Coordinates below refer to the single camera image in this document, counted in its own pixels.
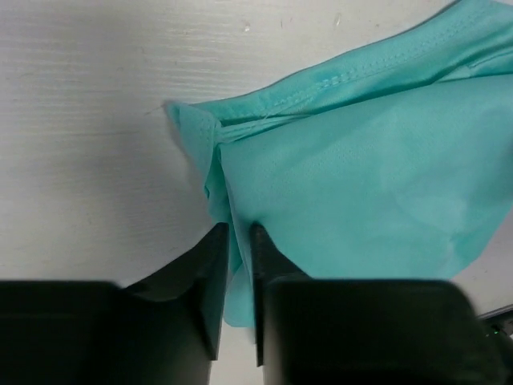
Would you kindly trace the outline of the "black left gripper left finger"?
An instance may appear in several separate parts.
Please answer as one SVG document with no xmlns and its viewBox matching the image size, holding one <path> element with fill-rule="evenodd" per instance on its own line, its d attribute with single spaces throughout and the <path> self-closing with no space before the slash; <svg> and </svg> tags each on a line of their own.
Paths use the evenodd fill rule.
<svg viewBox="0 0 513 385">
<path fill-rule="evenodd" d="M 206 384 L 217 359 L 228 226 L 128 287 L 1 284 L 4 384 Z"/>
</svg>

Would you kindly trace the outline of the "teal t shirt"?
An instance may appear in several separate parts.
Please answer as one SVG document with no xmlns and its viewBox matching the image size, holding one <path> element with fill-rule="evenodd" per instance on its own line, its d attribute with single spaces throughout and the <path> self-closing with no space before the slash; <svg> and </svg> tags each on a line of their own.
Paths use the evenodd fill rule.
<svg viewBox="0 0 513 385">
<path fill-rule="evenodd" d="M 229 226 L 228 324 L 254 323 L 254 223 L 315 278 L 449 279 L 512 207 L 512 8 L 458 1 L 259 91 L 165 110 Z"/>
</svg>

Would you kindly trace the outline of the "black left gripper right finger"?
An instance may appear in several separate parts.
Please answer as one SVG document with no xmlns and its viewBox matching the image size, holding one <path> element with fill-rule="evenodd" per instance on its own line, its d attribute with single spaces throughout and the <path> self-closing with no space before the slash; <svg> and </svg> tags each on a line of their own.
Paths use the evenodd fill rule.
<svg viewBox="0 0 513 385">
<path fill-rule="evenodd" d="M 439 280 L 311 278 L 260 224 L 250 242 L 265 383 L 508 383 L 508 308 L 479 317 Z"/>
</svg>

